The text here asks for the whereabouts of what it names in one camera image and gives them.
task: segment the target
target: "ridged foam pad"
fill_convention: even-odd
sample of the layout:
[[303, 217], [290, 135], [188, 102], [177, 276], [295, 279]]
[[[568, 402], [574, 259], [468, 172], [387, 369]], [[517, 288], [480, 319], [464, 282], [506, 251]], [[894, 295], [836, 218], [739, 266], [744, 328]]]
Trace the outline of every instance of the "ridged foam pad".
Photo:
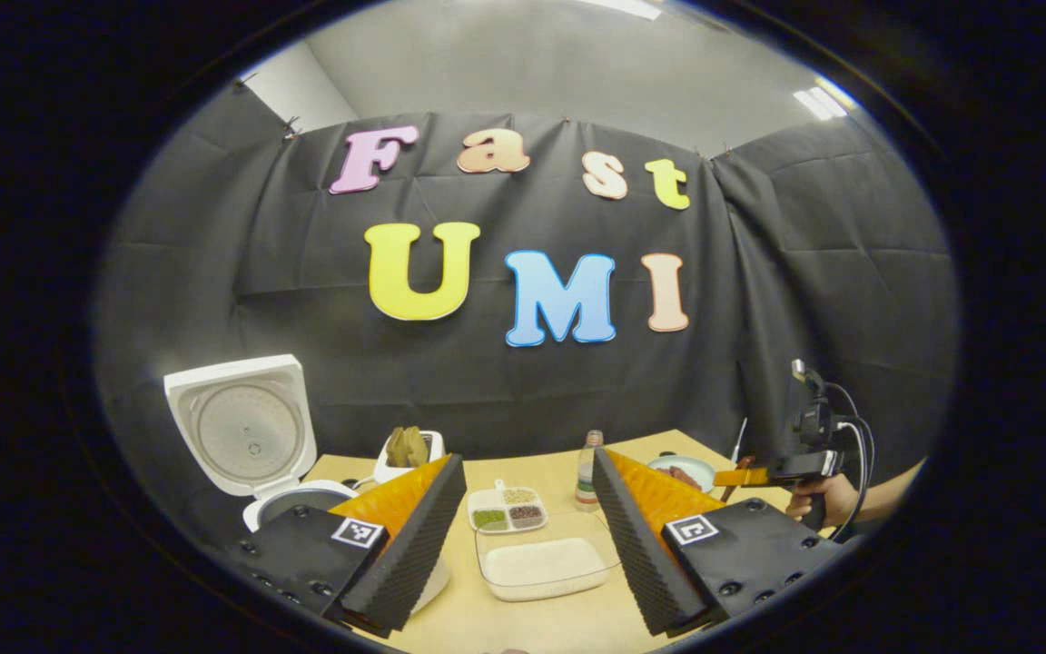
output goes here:
[[619, 554], [628, 588], [636, 596], [649, 633], [656, 636], [668, 632], [673, 636], [706, 622], [708, 605], [660, 546], [657, 535], [640, 516], [616, 465], [602, 448], [596, 451], [592, 486], [608, 518], [608, 529]]
[[406, 626], [464, 495], [462, 457], [451, 454], [397, 538], [341, 597], [349, 624], [383, 637]]

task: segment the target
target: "wooden table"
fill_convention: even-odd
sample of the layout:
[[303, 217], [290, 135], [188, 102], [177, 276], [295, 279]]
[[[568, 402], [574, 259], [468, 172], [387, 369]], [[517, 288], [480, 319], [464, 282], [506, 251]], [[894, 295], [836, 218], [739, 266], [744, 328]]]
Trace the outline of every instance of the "wooden table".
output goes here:
[[[652, 460], [661, 451], [693, 456], [712, 465], [715, 471], [731, 471], [734, 465], [679, 430], [643, 436], [630, 442], [605, 444], [613, 451], [636, 460]], [[575, 511], [572, 494], [578, 451], [556, 454], [492, 458], [462, 463], [468, 492], [494, 488], [495, 479], [507, 487], [530, 487], [540, 494], [548, 514]], [[323, 455], [308, 473], [306, 480], [362, 479], [373, 472], [372, 458]], [[719, 497], [723, 489], [712, 490]], [[730, 501], [760, 497], [784, 509], [788, 490], [777, 488], [737, 489]], [[599, 518], [602, 510], [597, 510]], [[652, 651], [678, 640], [661, 634], [649, 636], [636, 599], [615, 567], [600, 587], [535, 602], [502, 602], [492, 595], [478, 571], [476, 542], [465, 514], [465, 499], [457, 510], [441, 550], [451, 572], [450, 583], [435, 600], [410, 617], [406, 629], [374, 640], [399, 650], [418, 654], [500, 654], [515, 649], [528, 654], [623, 654]], [[364, 632], [362, 636], [370, 637]]]

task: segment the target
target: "blue letter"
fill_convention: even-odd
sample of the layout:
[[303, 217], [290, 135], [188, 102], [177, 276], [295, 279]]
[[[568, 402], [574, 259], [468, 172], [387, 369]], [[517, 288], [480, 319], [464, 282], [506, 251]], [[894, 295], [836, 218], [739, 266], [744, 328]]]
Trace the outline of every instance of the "blue letter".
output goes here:
[[578, 342], [597, 343], [615, 338], [616, 329], [611, 326], [608, 316], [608, 278], [616, 269], [611, 257], [581, 257], [568, 286], [564, 286], [551, 260], [543, 252], [511, 252], [506, 255], [506, 268], [515, 271], [515, 329], [506, 333], [509, 346], [539, 346], [547, 338], [540, 330], [537, 312], [543, 312], [556, 341], [568, 337], [576, 311], [581, 322], [572, 336]]

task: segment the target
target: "person's arm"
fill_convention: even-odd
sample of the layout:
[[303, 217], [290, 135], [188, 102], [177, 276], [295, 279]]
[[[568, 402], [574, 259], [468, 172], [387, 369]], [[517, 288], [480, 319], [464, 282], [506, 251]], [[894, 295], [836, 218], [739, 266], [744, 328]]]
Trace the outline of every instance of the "person's arm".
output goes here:
[[[889, 516], [897, 508], [902, 494], [914, 480], [914, 475], [917, 475], [918, 469], [923, 467], [924, 463], [926, 459], [919, 460], [910, 471], [901, 473], [883, 484], [867, 489], [866, 500], [863, 501], [863, 508], [859, 510], [855, 520], [872, 520]], [[810, 499], [811, 494], [821, 493], [825, 496], [825, 526], [840, 525], [845, 522], [858, 502], [858, 492], [846, 480], [845, 475], [835, 475], [826, 479], [797, 484], [793, 490], [794, 497], [790, 498], [786, 514], [795, 520], [801, 520], [802, 516], [810, 513], [810, 504], [813, 501]]]

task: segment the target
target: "meat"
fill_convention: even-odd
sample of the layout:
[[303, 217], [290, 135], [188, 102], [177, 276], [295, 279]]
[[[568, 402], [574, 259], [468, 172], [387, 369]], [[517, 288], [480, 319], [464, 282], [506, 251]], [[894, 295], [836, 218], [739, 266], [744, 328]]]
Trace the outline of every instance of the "meat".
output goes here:
[[674, 479], [680, 479], [693, 489], [701, 490], [701, 484], [697, 483], [697, 480], [693, 480], [692, 477], [689, 477], [688, 472], [681, 471], [675, 465], [669, 465], [667, 469], [657, 468], [657, 471], [663, 472], [664, 475], [668, 475]]

